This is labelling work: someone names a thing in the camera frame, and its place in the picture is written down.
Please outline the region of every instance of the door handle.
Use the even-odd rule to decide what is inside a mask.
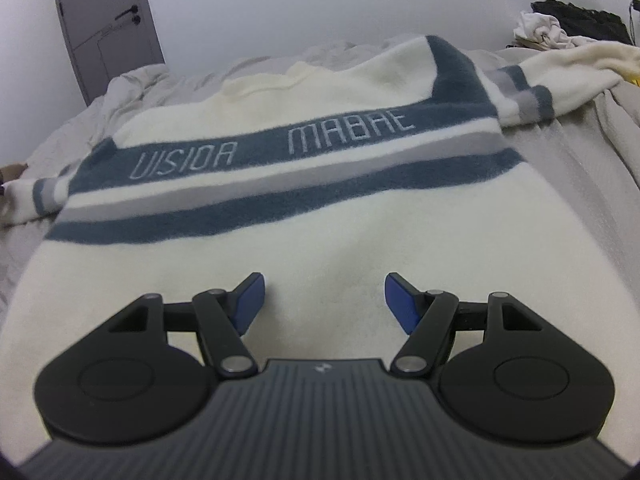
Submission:
[[[125,16],[126,14],[137,14],[138,13],[138,6],[137,5],[132,5],[129,7],[129,9],[127,10],[123,10],[120,14],[118,14],[114,20],[119,20],[122,16]]]

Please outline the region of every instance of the door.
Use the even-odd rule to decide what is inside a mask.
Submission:
[[[87,104],[124,72],[162,63],[147,0],[56,0],[71,63]]]

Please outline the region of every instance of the gray bedsheet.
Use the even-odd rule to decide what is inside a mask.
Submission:
[[[144,67],[114,79],[104,97],[56,130],[28,158],[25,178],[51,176],[85,156],[126,121],[148,108],[201,101],[223,81],[260,72],[284,73],[304,60],[343,70],[413,35],[380,46],[347,42],[313,47],[300,56],[240,60],[227,70],[181,78],[163,65]],[[498,68],[535,52],[513,48],[468,55],[483,69]],[[551,122],[505,131],[513,146],[572,206],[640,304],[640,88],[620,83],[579,110]],[[0,328],[28,259],[50,226],[42,219],[0,232]]]

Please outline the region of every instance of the blue stripe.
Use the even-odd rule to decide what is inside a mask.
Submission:
[[[276,222],[351,198],[391,189],[431,189],[482,182],[522,161],[511,148],[403,164],[343,182],[229,200],[192,210],[104,222],[59,222],[47,238],[83,244],[141,244],[217,235]]]
[[[524,75],[524,72],[519,65],[509,65],[503,68],[499,68],[498,70],[508,74],[509,77],[511,77],[511,80],[516,87],[516,91],[522,92],[529,89],[527,77]]]
[[[33,184],[33,190],[31,192],[31,196],[33,198],[33,205],[36,208],[36,213],[40,216],[44,216],[47,214],[47,210],[44,207],[44,202],[42,201],[42,189],[44,188],[44,183],[47,181],[46,178],[39,178]]]
[[[538,113],[540,120],[553,119],[556,116],[554,112],[554,98],[546,86],[537,85],[531,88],[533,95],[538,100]]]
[[[433,92],[428,99],[391,109],[378,108],[309,118],[301,123],[242,136],[216,138],[213,135],[216,125],[213,123],[210,125],[212,136],[209,139],[158,142],[124,149],[118,149],[112,139],[106,139],[82,162],[69,185],[69,193],[172,180],[194,172],[239,170],[288,162],[413,136],[479,118],[496,118],[495,106],[489,100],[473,63],[440,38],[430,36],[427,41],[437,66]],[[390,114],[402,116],[402,119],[396,123]],[[377,118],[378,122],[372,124],[367,115]],[[380,119],[382,116],[386,118],[386,123]],[[348,117],[355,123],[351,125],[353,131],[349,131]],[[369,122],[361,126],[357,124],[357,118]],[[334,129],[325,136],[321,131],[323,121],[329,121],[326,123],[328,128],[340,124],[342,134]],[[289,132],[305,127],[306,144],[302,146],[300,132],[291,137]],[[225,155],[224,151],[233,149],[234,143],[236,146],[232,156]]]

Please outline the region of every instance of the black cloth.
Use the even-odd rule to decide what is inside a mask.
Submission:
[[[533,12],[555,16],[569,36],[587,36],[594,40],[632,44],[620,16],[604,10],[587,10],[557,0],[533,2]]]

